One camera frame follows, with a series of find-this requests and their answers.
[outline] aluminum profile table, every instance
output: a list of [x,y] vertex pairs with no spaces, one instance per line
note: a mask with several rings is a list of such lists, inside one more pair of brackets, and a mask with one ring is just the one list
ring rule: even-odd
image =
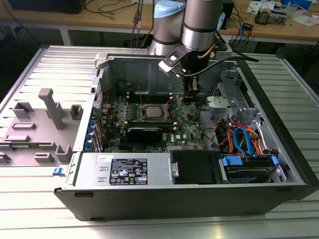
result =
[[[114,51],[125,52],[126,49],[114,48]],[[82,97],[77,96],[78,102],[84,102],[89,88],[81,86],[83,92],[80,93],[78,81],[88,84],[93,80],[96,74],[94,58],[99,52],[108,53],[110,48],[50,46],[40,49],[0,105],[1,117],[6,114],[0,119],[0,136],[5,131],[3,122],[8,124],[13,117],[10,110],[3,107],[5,102],[10,103],[9,96],[30,99],[38,87],[48,85],[53,74],[64,75],[50,82],[56,83],[60,102],[72,103],[67,100],[70,94],[82,94]],[[318,177],[317,95],[286,60],[275,55],[249,56],[260,59],[259,63],[248,64]],[[30,82],[37,82],[37,85],[28,85]],[[81,222],[52,193],[59,180],[64,180],[53,178],[54,168],[0,167],[1,238],[319,238],[319,192],[302,201],[284,203],[264,216]]]

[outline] blue tab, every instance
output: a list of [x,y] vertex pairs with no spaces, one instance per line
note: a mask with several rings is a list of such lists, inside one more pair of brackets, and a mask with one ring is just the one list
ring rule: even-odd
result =
[[93,113],[98,113],[99,110],[98,110],[98,108],[96,108],[96,107],[92,107],[92,112],[93,112]]
[[94,126],[95,125],[95,122],[93,120],[90,120],[89,121],[89,126]]
[[90,135],[90,134],[87,134],[86,136],[85,136],[85,140],[90,140],[92,138],[92,135]]
[[63,176],[64,175],[64,169],[63,168],[55,168],[53,173],[52,173],[53,176]]
[[93,133],[94,129],[93,129],[92,127],[88,127],[88,131],[89,131],[90,133]]
[[272,156],[271,159],[273,160],[273,162],[274,162],[274,164],[275,164],[276,166],[279,165],[279,161],[278,161],[278,158],[277,158],[276,156]]
[[241,157],[236,155],[227,155],[223,157],[222,161],[224,166],[243,165],[243,161],[241,160]]
[[91,147],[91,144],[89,142],[84,142],[84,145],[83,145],[85,148],[90,148]]
[[223,161],[224,167],[225,167],[225,166],[228,166],[228,160],[227,160],[226,157],[224,157],[224,158],[222,159],[222,161]]

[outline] workbench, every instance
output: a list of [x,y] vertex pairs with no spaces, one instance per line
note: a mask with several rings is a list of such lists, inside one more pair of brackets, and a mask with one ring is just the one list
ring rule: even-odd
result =
[[[0,104],[0,137],[14,114],[14,101],[38,104],[40,88],[52,87],[56,100],[69,107],[85,106],[96,76],[97,53],[125,53],[125,48],[50,46],[40,48]],[[146,49],[135,50],[142,54]],[[319,98],[285,59],[275,55],[248,54],[256,79],[319,177]],[[162,220],[82,222],[55,197],[52,190],[64,177],[53,177],[54,166],[0,165],[1,238],[146,238],[146,239],[272,239],[318,238],[319,191],[302,201],[289,201],[266,215]]]
[[[116,0],[100,0],[100,5],[116,3]],[[104,8],[105,10],[117,9],[122,6],[132,4],[129,0],[123,0],[115,6]],[[239,15],[245,22],[253,24],[250,41],[265,41],[291,44],[309,44],[314,45],[319,39],[319,25],[304,26],[298,22],[288,19],[286,25],[255,24],[254,14],[247,14],[249,0],[236,0],[236,6]],[[131,33],[133,28],[133,17],[137,9],[137,4],[121,9],[115,12],[116,19],[110,19],[98,13],[92,13],[82,9],[79,14],[65,14],[56,12],[35,12],[35,11],[17,11],[12,10],[7,4],[11,13],[25,27],[51,28],[58,29],[64,45],[72,45],[69,36],[70,30],[99,31],[99,32],[125,32]],[[88,6],[89,9],[97,11],[97,6],[93,2]],[[318,11],[319,6],[312,5],[309,11]],[[152,4],[144,4],[143,16],[141,23],[141,33],[147,33],[152,27]],[[9,15],[0,1],[0,25],[2,26],[19,26],[19,24]],[[233,21],[230,21],[226,30],[221,34],[225,40],[235,39],[238,30]]]

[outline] floor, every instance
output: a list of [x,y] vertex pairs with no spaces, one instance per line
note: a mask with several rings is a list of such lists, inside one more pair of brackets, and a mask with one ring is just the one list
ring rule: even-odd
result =
[[[38,44],[22,28],[15,29],[15,39],[5,37],[0,31],[0,99],[2,99],[15,83],[21,72],[25,69],[32,56],[38,50]],[[41,43],[49,45],[63,45],[58,30],[28,28],[28,31]],[[99,32],[92,31],[71,31],[71,38],[74,45],[78,46],[108,46],[124,47],[130,44],[130,34],[127,33],[104,33],[105,41],[101,42]],[[275,43],[259,42],[255,53],[281,54],[299,72],[302,72],[304,64],[308,64],[310,54],[309,46],[293,44],[278,45]],[[304,74],[305,81],[312,89],[319,93],[319,61],[314,62]]]

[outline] side panel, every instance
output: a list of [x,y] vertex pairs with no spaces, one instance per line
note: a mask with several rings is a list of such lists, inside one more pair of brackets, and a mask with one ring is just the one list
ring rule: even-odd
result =
[[305,187],[305,191],[296,197],[296,200],[300,200],[309,196],[313,192],[319,189],[319,180],[317,179],[315,173],[310,168],[305,157],[301,153],[294,139],[290,135],[286,126],[280,119],[264,90],[257,81],[255,75],[243,60],[238,61],[240,70],[244,76],[244,82],[247,85],[247,88],[254,94],[256,100],[258,101],[259,108],[263,109],[264,116],[268,118],[271,126],[273,127],[274,132],[276,133],[279,141],[283,145],[285,151],[287,152],[289,158],[296,167],[302,180],[308,184],[308,187]]
[[61,191],[54,194],[81,221],[263,215],[302,186],[184,190]]

